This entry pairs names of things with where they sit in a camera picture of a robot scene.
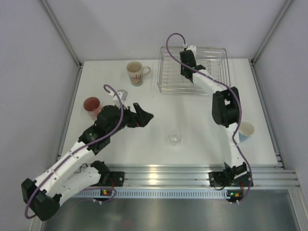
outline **black cable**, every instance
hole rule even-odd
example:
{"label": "black cable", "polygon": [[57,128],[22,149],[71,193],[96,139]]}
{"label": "black cable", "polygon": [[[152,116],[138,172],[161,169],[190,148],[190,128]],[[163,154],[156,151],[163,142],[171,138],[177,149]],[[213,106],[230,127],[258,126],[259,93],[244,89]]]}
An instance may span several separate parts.
{"label": "black cable", "polygon": [[82,165],[80,166],[79,172],[81,172],[81,168],[82,168],[83,165],[86,165],[87,167],[89,167],[87,164],[82,164]]}

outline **metal wire rack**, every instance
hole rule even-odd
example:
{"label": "metal wire rack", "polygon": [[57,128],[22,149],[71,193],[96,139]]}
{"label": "metal wire rack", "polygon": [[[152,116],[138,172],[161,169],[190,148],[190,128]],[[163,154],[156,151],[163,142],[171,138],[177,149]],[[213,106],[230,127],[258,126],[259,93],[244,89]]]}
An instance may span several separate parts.
{"label": "metal wire rack", "polygon": [[[180,59],[183,47],[169,47],[171,54]],[[197,64],[202,64],[216,80],[231,85],[227,51],[224,48],[197,47]],[[174,61],[166,47],[160,50],[157,85],[161,93],[207,95],[199,86],[180,75],[180,64]]]}

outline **cup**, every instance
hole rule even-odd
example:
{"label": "cup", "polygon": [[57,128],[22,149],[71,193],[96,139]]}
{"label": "cup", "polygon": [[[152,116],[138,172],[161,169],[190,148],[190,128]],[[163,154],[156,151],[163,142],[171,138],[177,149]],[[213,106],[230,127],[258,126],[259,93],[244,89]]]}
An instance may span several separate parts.
{"label": "cup", "polygon": [[240,142],[247,140],[255,132],[255,128],[252,123],[248,121],[242,121],[239,127]]}
{"label": "cup", "polygon": [[95,121],[97,115],[102,111],[102,105],[99,99],[96,97],[87,98],[83,103],[83,108],[87,111],[89,116]]}
{"label": "cup", "polygon": [[151,72],[149,66],[142,66],[142,64],[138,61],[130,62],[127,64],[126,69],[132,85],[136,87],[141,86],[143,83],[143,77],[147,76]]}

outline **mug handle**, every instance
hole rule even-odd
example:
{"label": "mug handle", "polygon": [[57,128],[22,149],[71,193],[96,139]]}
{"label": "mug handle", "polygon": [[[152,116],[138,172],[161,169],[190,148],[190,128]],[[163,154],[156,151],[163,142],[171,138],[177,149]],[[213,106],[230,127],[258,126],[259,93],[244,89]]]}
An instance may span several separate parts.
{"label": "mug handle", "polygon": [[142,67],[142,72],[144,71],[144,69],[149,70],[147,73],[143,74],[143,77],[146,77],[151,72],[151,68],[149,66],[143,66]]}

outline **beige mug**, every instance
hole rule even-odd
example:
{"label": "beige mug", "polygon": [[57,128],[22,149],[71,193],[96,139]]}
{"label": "beige mug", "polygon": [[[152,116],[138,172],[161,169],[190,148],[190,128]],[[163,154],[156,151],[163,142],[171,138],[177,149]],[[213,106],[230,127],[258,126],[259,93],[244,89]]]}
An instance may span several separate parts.
{"label": "beige mug", "polygon": [[127,73],[129,79],[133,86],[140,86],[143,83],[143,77],[147,76],[151,69],[149,66],[142,66],[142,64],[138,61],[132,61],[126,66]]}

